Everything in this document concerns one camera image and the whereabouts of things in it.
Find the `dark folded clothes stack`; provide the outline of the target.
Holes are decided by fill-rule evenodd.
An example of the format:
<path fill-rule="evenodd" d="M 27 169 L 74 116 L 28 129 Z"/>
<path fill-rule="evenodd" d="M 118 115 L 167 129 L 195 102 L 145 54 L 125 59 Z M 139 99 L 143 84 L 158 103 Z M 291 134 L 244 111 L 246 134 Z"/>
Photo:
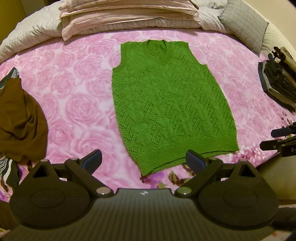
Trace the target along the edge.
<path fill-rule="evenodd" d="M 274 46 L 268 59 L 258 63 L 263 92 L 277 104 L 295 112 L 295 59 L 286 47 Z"/>

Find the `brown crumpled garment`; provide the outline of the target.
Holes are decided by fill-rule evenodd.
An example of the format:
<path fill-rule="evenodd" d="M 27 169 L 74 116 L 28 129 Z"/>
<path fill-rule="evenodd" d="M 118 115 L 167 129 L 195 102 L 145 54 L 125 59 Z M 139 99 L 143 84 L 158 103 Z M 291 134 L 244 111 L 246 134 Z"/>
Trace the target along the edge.
<path fill-rule="evenodd" d="M 39 103 L 9 78 L 1 89 L 1 155 L 16 162 L 46 157 L 48 124 Z"/>

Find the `green knitted vest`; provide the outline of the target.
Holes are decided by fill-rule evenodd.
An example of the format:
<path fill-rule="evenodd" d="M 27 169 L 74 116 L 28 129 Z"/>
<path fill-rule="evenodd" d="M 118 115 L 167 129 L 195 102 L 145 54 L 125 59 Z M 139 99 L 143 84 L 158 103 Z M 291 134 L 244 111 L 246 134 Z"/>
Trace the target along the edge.
<path fill-rule="evenodd" d="M 187 42 L 121 44 L 112 95 L 125 147 L 146 176 L 203 157 L 236 152 L 235 121 L 219 84 Z"/>

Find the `grey checked pillow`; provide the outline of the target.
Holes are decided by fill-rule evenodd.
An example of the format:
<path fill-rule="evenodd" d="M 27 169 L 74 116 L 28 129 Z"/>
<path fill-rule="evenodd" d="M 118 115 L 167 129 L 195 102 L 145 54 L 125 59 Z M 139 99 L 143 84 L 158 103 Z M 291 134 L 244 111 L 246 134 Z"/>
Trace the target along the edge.
<path fill-rule="evenodd" d="M 228 0 L 219 21 L 253 53 L 260 55 L 263 37 L 269 23 L 240 0 Z"/>

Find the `folded pink blanket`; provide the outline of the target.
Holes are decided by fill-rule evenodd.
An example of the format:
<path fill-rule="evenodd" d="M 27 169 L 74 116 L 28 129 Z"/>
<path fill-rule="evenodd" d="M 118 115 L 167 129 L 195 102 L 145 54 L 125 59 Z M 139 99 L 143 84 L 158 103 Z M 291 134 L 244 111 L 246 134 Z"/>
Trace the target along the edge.
<path fill-rule="evenodd" d="M 192 29 L 200 25 L 192 1 L 64 1 L 62 38 L 150 27 Z"/>

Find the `pink rose bedspread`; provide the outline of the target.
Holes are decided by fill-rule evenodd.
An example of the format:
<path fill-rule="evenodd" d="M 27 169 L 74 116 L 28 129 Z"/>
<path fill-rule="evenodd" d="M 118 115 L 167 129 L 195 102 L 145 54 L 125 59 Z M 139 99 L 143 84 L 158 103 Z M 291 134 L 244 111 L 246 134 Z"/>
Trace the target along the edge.
<path fill-rule="evenodd" d="M 208 66 L 230 105 L 240 150 L 222 156 L 233 163 L 248 159 L 258 166 L 273 156 L 259 144 L 270 132 L 295 121 L 295 115 L 262 90 L 255 55 L 233 37 L 200 29 L 145 29 L 48 40 L 1 64 L 1 76 L 17 68 L 22 87 L 43 109 L 49 133 L 47 158 L 62 163 L 94 149 L 103 154 L 94 176 L 112 189 L 176 189 L 193 173 L 185 165 L 142 177 L 121 140 L 114 113 L 111 76 L 120 63 L 120 46 L 128 41 L 184 41 L 196 59 Z"/>

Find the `black white striped garment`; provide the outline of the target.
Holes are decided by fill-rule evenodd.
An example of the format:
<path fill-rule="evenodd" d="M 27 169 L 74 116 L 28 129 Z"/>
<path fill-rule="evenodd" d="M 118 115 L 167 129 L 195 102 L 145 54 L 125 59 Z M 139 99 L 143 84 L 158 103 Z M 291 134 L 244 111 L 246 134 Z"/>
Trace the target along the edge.
<path fill-rule="evenodd" d="M 17 68 L 13 67 L 11 71 L 1 80 L 1 90 L 10 78 L 19 78 Z M 16 189 L 20 182 L 20 170 L 16 161 L 1 154 L 1 178 L 12 189 Z"/>

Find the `white striped duvet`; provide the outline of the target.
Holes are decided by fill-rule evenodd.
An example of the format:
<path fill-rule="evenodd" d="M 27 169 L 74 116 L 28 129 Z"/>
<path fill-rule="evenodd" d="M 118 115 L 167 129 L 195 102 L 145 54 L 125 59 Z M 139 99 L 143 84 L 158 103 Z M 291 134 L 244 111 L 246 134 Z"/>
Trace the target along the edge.
<path fill-rule="evenodd" d="M 16 28 L 1 43 L 1 62 L 14 54 L 52 38 L 62 38 L 62 20 L 58 1 L 31 14 L 16 25 Z M 226 1 L 192 1 L 199 9 L 199 27 L 203 30 L 230 34 L 218 16 L 226 6 Z"/>

